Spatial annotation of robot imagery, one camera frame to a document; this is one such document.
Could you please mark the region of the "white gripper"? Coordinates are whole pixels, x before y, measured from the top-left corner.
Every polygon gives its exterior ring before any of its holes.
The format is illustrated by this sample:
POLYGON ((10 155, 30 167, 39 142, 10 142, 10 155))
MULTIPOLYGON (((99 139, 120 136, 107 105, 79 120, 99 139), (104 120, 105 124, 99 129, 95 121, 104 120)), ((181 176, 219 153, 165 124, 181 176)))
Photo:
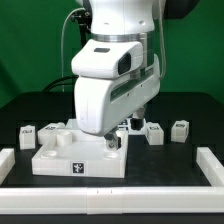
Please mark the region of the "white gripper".
POLYGON ((110 131, 131 114, 131 128, 139 131, 144 125, 145 108, 142 106, 159 92, 160 70, 157 56, 154 56, 154 64, 146 73, 147 76, 139 83, 128 89, 123 87, 122 94, 118 95, 113 95, 112 91, 120 83, 130 84, 128 76, 117 80, 80 77, 74 89, 79 129, 95 136, 106 134, 104 138, 107 148, 119 149, 120 137, 116 132, 110 131))

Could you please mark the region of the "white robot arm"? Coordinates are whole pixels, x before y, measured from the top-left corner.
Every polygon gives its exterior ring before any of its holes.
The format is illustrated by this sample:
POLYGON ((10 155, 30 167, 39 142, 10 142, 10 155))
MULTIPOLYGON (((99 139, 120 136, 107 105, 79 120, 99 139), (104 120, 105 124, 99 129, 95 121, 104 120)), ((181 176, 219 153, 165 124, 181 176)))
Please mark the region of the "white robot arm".
POLYGON ((166 0, 89 0, 92 38, 72 59, 78 127, 119 148, 117 125, 144 109, 160 88, 165 56, 153 48, 166 0))

